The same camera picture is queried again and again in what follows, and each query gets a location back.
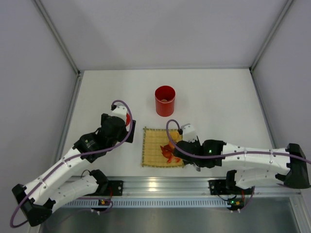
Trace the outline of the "round cracker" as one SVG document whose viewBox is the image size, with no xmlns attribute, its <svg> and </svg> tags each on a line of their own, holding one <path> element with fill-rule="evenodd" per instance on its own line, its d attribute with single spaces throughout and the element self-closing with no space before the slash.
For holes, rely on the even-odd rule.
<svg viewBox="0 0 311 233">
<path fill-rule="evenodd" d="M 182 139 L 182 136 L 179 134 L 178 131 L 170 132 L 170 136 L 171 136 L 171 139 L 174 142 L 178 142 L 178 141 L 180 141 Z"/>
</svg>

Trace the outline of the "red strawberry slice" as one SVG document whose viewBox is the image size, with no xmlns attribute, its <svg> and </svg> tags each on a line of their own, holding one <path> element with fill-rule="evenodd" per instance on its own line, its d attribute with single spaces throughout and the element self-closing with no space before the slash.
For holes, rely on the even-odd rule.
<svg viewBox="0 0 311 233">
<path fill-rule="evenodd" d="M 161 148 L 162 155 L 165 158 L 170 159 L 171 157 L 173 157 L 173 148 L 171 148 L 169 144 L 160 146 L 160 148 Z"/>
</svg>

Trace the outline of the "metal tongs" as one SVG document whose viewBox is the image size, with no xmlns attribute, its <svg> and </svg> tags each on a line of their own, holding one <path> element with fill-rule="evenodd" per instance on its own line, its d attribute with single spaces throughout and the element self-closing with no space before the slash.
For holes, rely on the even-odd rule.
<svg viewBox="0 0 311 233">
<path fill-rule="evenodd" d="M 201 167 L 200 167 L 200 163 L 197 161 L 187 161 L 187 164 L 192 165 L 196 171 L 200 172 L 201 171 Z"/>
</svg>

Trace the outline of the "red bacon slice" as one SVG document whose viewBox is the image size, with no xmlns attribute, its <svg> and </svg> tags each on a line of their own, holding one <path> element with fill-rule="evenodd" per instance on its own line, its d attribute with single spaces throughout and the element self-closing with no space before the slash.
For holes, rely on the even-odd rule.
<svg viewBox="0 0 311 233">
<path fill-rule="evenodd" d="M 171 155 L 171 156 L 168 158 L 167 163 L 168 163 L 168 164 L 170 164 L 170 163 L 179 163 L 180 161 L 181 161 L 180 158 Z"/>
</svg>

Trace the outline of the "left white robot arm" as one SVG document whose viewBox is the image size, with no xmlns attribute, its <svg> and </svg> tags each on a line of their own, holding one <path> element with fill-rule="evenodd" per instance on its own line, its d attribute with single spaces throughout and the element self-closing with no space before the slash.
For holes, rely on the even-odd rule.
<svg viewBox="0 0 311 233">
<path fill-rule="evenodd" d="M 109 180 L 99 169 L 73 183 L 65 182 L 77 171 L 95 162 L 124 142 L 132 143 L 135 120 L 125 108 L 102 114 L 101 126 L 84 134 L 73 147 L 41 176 L 27 184 L 12 188 L 18 209 L 30 226 L 46 221 L 57 209 L 84 195 L 102 195 L 108 189 Z"/>
</svg>

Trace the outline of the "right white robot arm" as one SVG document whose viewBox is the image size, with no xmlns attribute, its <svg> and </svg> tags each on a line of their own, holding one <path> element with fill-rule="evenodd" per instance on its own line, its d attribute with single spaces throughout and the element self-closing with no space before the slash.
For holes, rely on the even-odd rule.
<svg viewBox="0 0 311 233">
<path fill-rule="evenodd" d="M 222 167 L 226 170 L 225 188 L 234 193 L 254 186 L 281 185 L 308 189 L 307 161 L 301 147 L 290 143 L 280 149 L 253 149 L 220 140 L 200 143 L 179 141 L 174 155 L 198 168 Z"/>
</svg>

